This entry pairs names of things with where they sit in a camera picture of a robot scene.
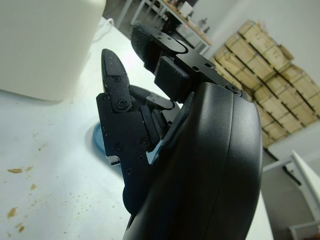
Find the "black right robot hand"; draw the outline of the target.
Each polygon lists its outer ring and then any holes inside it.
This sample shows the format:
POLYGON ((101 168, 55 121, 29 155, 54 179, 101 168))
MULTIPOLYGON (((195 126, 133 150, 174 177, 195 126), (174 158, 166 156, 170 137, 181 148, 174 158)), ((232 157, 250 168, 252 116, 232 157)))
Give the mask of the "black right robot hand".
POLYGON ((243 240, 257 207, 262 128, 257 108, 181 40, 137 23, 131 45, 161 97, 131 85, 101 52, 96 98, 105 155, 120 165, 126 240, 243 240))

